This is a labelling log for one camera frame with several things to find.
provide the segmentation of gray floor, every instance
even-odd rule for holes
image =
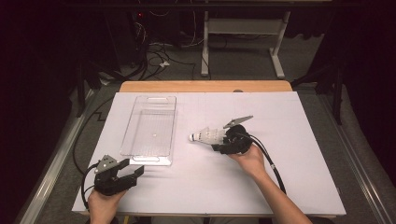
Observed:
[[[241,36],[238,37],[228,38],[225,48],[223,37],[210,37],[209,46],[212,47],[209,53],[211,79],[276,79],[275,70],[267,51],[267,48],[274,43],[274,39],[268,37],[246,40],[241,39]],[[297,36],[293,39],[286,38],[283,41],[279,58],[286,80],[292,81],[305,75],[320,40],[320,37],[303,40]],[[170,60],[170,65],[150,80],[188,80],[192,77],[207,79],[207,77],[200,76],[200,46],[183,49],[166,47],[166,53],[173,60],[182,63]],[[150,62],[159,64],[161,60],[153,58]],[[192,70],[191,63],[195,63],[194,70]],[[150,72],[155,70],[155,66],[149,68]],[[304,84],[295,88],[295,91],[299,93],[308,120],[346,208],[347,215],[335,218],[334,223],[392,223],[392,220],[396,220],[396,190],[361,133],[346,91],[344,90],[342,103],[343,125],[340,127],[334,123],[329,114],[328,100],[331,99],[331,96],[316,95],[314,86],[314,84]],[[90,115],[102,102],[114,96],[119,87],[120,84],[109,84],[99,90],[86,114]],[[102,112],[102,118],[106,117],[110,106],[111,100],[98,109],[99,112]],[[65,129],[72,128],[73,119],[71,116]],[[86,169],[89,165],[104,124],[103,121],[98,120],[98,115],[94,115],[87,121],[81,132],[76,144],[76,155],[78,165],[82,169]],[[64,161],[64,166],[52,193],[35,223],[84,223],[87,220],[83,215],[71,212],[81,180],[81,175],[71,156],[69,153]]]

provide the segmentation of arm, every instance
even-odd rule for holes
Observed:
[[[259,187],[265,200],[274,212],[279,224],[311,223],[297,205],[280,190],[264,168],[264,159],[260,149],[254,145],[243,155],[229,155],[250,175]]]
[[[112,196],[106,196],[97,190],[91,192],[88,198],[91,224],[109,224],[116,215],[120,199],[126,190]]]

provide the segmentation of black cable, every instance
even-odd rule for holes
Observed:
[[[151,75],[149,75],[149,76],[143,78],[142,80],[147,80],[147,79],[149,79],[149,78],[151,78],[151,77],[157,76],[158,74],[160,74],[161,72],[163,72],[163,71],[166,69],[166,66],[163,68],[163,70],[159,71],[160,69],[161,69],[161,67],[158,66],[157,70],[155,70],[154,73],[152,73]]]
[[[267,152],[265,146],[262,144],[262,142],[261,142],[257,137],[255,137],[255,136],[253,136],[253,135],[251,135],[251,134],[250,134],[249,136],[248,136],[248,135],[245,135],[245,134],[242,134],[242,133],[235,133],[235,134],[250,139],[254,144],[256,144],[257,147],[259,147],[259,149],[262,151],[262,154],[263,154],[263,155],[265,156],[265,158],[268,160],[268,162],[269,162],[270,165],[271,165],[271,168],[272,168],[273,171],[274,171],[274,174],[275,174],[275,176],[276,176],[277,183],[279,184],[279,188],[286,194],[285,185],[283,184],[283,181],[282,181],[282,178],[280,177],[279,171],[276,169],[276,166],[274,165],[274,162],[271,160],[270,155],[268,154],[268,152]]]
[[[93,188],[93,187],[95,187],[95,185],[92,185],[92,186],[90,186],[89,188],[85,189],[85,190],[84,190],[84,194],[86,194],[87,191],[88,191],[89,189]]]
[[[89,206],[88,206],[88,202],[85,199],[85,192],[86,190],[84,189],[84,185],[85,185],[85,178],[87,177],[88,173],[90,172],[91,169],[96,168],[98,166],[99,162],[95,163],[94,165],[90,166],[87,171],[85,171],[84,176],[82,177],[81,180],[81,198],[82,201],[84,202],[84,206],[85,208],[87,208],[89,210]]]
[[[148,52],[149,52],[149,53],[157,54],[157,56],[160,57],[162,60],[163,60],[163,57],[162,57],[159,53],[162,53],[162,54],[164,54],[164,55],[166,56],[166,59],[165,59],[166,61],[172,61],[172,62],[175,62],[175,63],[186,64],[186,65],[192,65],[191,80],[194,80],[193,75],[194,75],[194,70],[195,70],[195,65],[196,65],[196,63],[183,63],[183,62],[180,62],[180,61],[177,61],[177,60],[171,58],[171,57],[166,53],[166,49],[165,49],[165,44],[164,44],[164,43],[163,43],[162,45],[156,44],[155,46],[160,46],[161,48],[158,49],[158,50],[156,50],[156,51],[148,51]]]
[[[149,69],[149,62],[148,62],[148,57],[147,57],[147,55],[146,55],[146,57],[145,57],[145,59],[144,59],[144,62],[145,62],[145,64],[146,64],[146,66],[145,66],[145,69],[143,70],[143,72],[142,72],[142,75],[140,75],[140,77],[139,77],[139,81],[140,80],[143,80],[143,77],[145,76],[145,74],[146,74],[146,72],[148,71],[148,69]]]
[[[207,66],[207,76],[209,77],[209,80],[212,80],[212,75],[210,74],[210,68],[209,68],[209,64],[206,62],[204,56],[201,56],[202,61],[204,61],[204,63]]]
[[[172,39],[169,39],[168,37],[163,36],[163,35],[157,33],[157,31],[155,31],[155,30],[153,30],[153,29],[151,29],[151,28],[149,28],[149,27],[147,28],[147,31],[150,31],[151,34],[152,34],[152,37],[154,37],[154,36],[157,37],[159,41],[163,41],[163,43],[166,41],[166,42],[169,43],[170,45],[172,45],[172,46],[174,46],[174,47],[176,47],[176,48],[178,48],[178,49],[181,49],[181,46],[179,45],[179,43],[176,43],[176,42],[173,41]]]
[[[84,175],[84,172],[82,171],[81,168],[79,168],[78,163],[77,163],[77,159],[76,159],[76,147],[77,147],[78,139],[79,139],[79,137],[81,136],[82,131],[84,131],[85,126],[87,126],[88,121],[90,121],[90,119],[93,117],[93,115],[99,115],[98,121],[105,121],[105,119],[101,119],[102,112],[98,112],[98,110],[99,110],[104,104],[106,104],[107,102],[109,102],[110,100],[112,100],[113,98],[114,98],[114,96],[113,96],[113,97],[110,97],[109,99],[107,99],[107,100],[105,100],[103,103],[101,103],[101,104],[90,114],[90,116],[89,116],[89,117],[87,118],[87,120],[85,121],[84,125],[79,129],[78,135],[77,135],[77,137],[76,137],[76,141],[75,141],[75,143],[74,143],[74,145],[73,145],[72,155],[73,155],[73,163],[75,164],[76,168],[78,169],[78,171],[79,171],[82,175]]]
[[[153,52],[153,51],[148,51],[148,52],[157,55],[157,57],[151,57],[150,59],[148,59],[148,64],[149,64],[149,65],[151,65],[151,66],[158,66],[157,64],[152,64],[152,63],[150,63],[151,60],[157,59],[157,58],[161,59],[162,63],[164,63],[163,57],[161,57],[161,55],[160,55],[159,53]]]
[[[165,48],[165,43],[160,44],[158,42],[154,42],[154,43],[151,43],[149,45],[151,47],[157,47],[157,46],[160,47],[159,49],[154,50],[155,52],[161,52]]]
[[[131,78],[131,77],[135,77],[135,76],[139,75],[139,73],[141,73],[145,69],[145,66],[146,66],[145,61],[143,61],[142,63],[140,63],[138,65],[138,67],[133,72],[131,72],[128,75],[125,75],[125,77],[126,78]],[[114,77],[105,77],[105,76],[101,75],[100,73],[98,74],[98,76],[99,76],[99,78],[101,78],[103,80],[106,80],[106,81],[109,81],[109,82],[117,82],[117,81],[119,81],[118,79],[116,79]]]

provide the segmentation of white table surface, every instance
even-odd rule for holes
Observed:
[[[273,213],[252,179],[238,164],[190,142],[191,133],[205,127],[222,128],[231,119],[253,115],[243,126],[265,145],[285,184],[288,196],[308,215],[346,213],[329,169],[312,133],[296,92],[119,92],[111,106],[90,164],[105,154],[117,160],[139,95],[176,96],[177,116],[171,166],[146,166],[120,201],[118,212],[131,215],[271,216]],[[137,166],[119,171],[131,174]],[[266,163],[267,172],[276,178]],[[93,172],[85,186],[93,184]],[[78,194],[73,211],[84,213]]]

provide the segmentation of dark background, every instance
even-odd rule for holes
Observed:
[[[6,199],[0,209],[3,221],[11,223],[35,187],[70,114],[68,95],[76,87],[78,59],[85,56],[118,70],[120,55],[113,48],[103,13],[73,11],[50,0],[1,4],[1,63],[6,68],[0,88],[1,158],[5,161],[1,170],[6,173],[1,186]],[[331,11],[295,10],[286,36],[304,34],[309,38],[326,33],[310,71],[333,57],[346,55],[345,84],[361,129],[396,184],[396,19],[390,9],[385,1],[375,1],[363,10],[337,13],[333,23]],[[262,16],[211,13],[234,18]],[[202,17],[203,13],[197,12],[198,36]],[[192,17],[187,12],[173,12],[162,20],[148,17],[145,22],[153,35],[176,45],[180,30],[193,33]],[[174,24],[173,28],[163,29],[163,22]]]

